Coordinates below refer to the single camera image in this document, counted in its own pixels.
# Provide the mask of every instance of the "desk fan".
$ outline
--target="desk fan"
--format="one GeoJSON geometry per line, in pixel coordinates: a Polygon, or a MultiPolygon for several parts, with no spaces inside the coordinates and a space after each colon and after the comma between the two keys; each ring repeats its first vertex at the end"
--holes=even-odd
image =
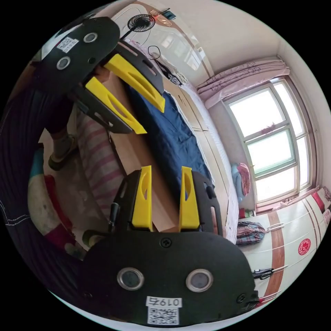
{"type": "Polygon", "coordinates": [[[128,21],[129,31],[121,37],[121,40],[124,40],[131,32],[145,32],[150,30],[155,25],[156,19],[168,10],[169,8],[154,16],[139,14],[131,17],[128,21]]]}

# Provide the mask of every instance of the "red sticker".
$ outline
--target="red sticker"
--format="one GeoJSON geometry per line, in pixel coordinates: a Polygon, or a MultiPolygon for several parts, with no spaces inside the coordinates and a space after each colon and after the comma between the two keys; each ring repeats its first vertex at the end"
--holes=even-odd
{"type": "Polygon", "coordinates": [[[304,239],[303,241],[300,242],[299,248],[298,248],[298,253],[300,255],[305,255],[311,246],[311,241],[309,239],[304,239]]]}

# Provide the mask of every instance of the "black pants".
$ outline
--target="black pants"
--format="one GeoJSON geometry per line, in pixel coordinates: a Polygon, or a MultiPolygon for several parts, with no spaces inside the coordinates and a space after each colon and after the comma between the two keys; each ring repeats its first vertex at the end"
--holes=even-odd
{"type": "Polygon", "coordinates": [[[52,115],[45,126],[50,134],[58,133],[67,126],[72,107],[73,102],[67,97],[62,97],[50,105],[49,111],[52,115]]]}
{"type": "Polygon", "coordinates": [[[50,133],[61,131],[71,109],[72,102],[67,98],[32,87],[6,105],[0,121],[0,210],[14,246],[39,281],[63,300],[84,309],[77,290],[82,261],[60,251],[43,237],[31,221],[27,201],[39,138],[44,128],[50,133]]]}

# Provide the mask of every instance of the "person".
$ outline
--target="person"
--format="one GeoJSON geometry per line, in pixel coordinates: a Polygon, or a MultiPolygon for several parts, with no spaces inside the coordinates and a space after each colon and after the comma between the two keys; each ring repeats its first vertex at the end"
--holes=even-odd
{"type": "MultiPolygon", "coordinates": [[[[31,89],[31,80],[34,73],[33,62],[38,57],[35,56],[29,62],[20,78],[18,79],[10,97],[9,101],[14,97],[19,97],[22,90],[31,89]]],[[[110,72],[101,66],[97,66],[94,75],[101,82],[104,83],[109,79],[110,72]]],[[[45,129],[50,134],[53,140],[53,153],[51,154],[48,165],[54,171],[59,171],[69,161],[69,159],[78,151],[77,138],[75,135],[68,133],[67,124],[73,108],[73,101],[66,96],[57,100],[51,105],[50,112],[53,114],[45,129]]]]}
{"type": "MultiPolygon", "coordinates": [[[[77,151],[75,136],[67,123],[73,102],[34,87],[32,61],[17,81],[0,121],[0,211],[8,233],[23,261],[50,292],[66,302],[89,311],[78,290],[82,261],[60,251],[33,224],[28,208],[28,183],[34,153],[44,129],[53,139],[49,165],[60,170],[77,151]]],[[[96,67],[95,77],[108,80],[110,72],[96,67]]]]}

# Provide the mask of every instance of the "blue bedsheet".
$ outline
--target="blue bedsheet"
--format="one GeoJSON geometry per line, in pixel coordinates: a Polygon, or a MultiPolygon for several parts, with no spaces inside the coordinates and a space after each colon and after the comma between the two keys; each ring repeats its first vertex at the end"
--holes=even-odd
{"type": "Polygon", "coordinates": [[[165,110],[161,113],[131,86],[124,85],[136,118],[147,131],[145,137],[150,151],[174,199],[179,203],[182,166],[190,167],[192,171],[212,180],[197,139],[170,94],[163,93],[165,110]]]}

